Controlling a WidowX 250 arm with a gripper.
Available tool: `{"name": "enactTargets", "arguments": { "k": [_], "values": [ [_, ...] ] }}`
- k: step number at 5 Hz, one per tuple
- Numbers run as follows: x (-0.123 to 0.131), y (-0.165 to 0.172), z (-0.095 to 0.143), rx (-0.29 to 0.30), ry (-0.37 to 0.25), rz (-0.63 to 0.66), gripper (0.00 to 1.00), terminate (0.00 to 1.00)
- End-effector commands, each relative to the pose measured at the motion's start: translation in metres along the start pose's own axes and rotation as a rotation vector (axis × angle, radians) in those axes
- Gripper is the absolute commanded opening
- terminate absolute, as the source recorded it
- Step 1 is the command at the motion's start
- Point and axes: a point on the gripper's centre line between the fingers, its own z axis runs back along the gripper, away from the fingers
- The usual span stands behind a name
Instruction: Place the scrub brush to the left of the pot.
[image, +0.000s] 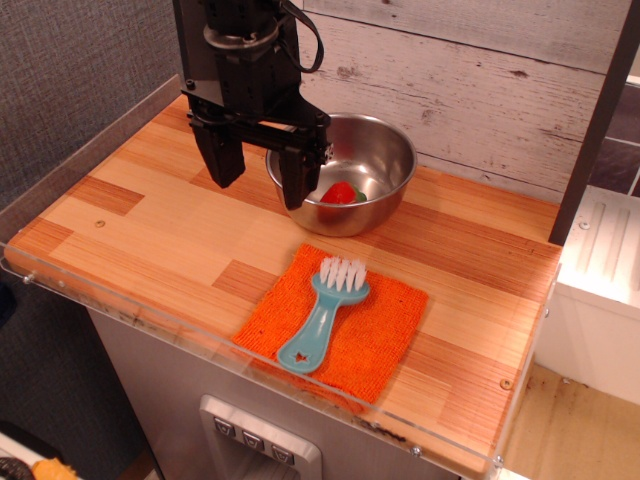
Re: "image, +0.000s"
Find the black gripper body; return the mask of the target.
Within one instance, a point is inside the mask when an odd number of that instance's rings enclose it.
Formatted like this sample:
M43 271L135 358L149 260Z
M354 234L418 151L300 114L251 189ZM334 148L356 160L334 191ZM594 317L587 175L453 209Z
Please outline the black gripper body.
M294 21L183 21L183 87L191 122L226 126L240 140L280 152L328 155L329 116L303 98L303 75L319 69L324 45L310 65L299 53Z

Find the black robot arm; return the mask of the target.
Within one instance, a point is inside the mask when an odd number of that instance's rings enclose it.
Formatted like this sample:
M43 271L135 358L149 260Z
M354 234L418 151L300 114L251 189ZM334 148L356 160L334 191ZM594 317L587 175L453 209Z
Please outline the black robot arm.
M173 4L190 126L214 182L226 188L245 171L243 146L279 155L287 209L318 185L330 144L328 114L300 93L324 47L302 65L297 26L317 30L290 1L208 0Z

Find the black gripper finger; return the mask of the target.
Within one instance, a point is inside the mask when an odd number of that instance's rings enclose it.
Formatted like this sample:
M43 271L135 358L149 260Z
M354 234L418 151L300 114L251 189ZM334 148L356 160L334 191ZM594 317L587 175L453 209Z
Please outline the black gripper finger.
M321 162L314 151L287 148L279 152L284 203L288 210L302 206L318 185Z
M197 147L212 180L221 188L229 187L245 172L240 140L226 126L191 122Z

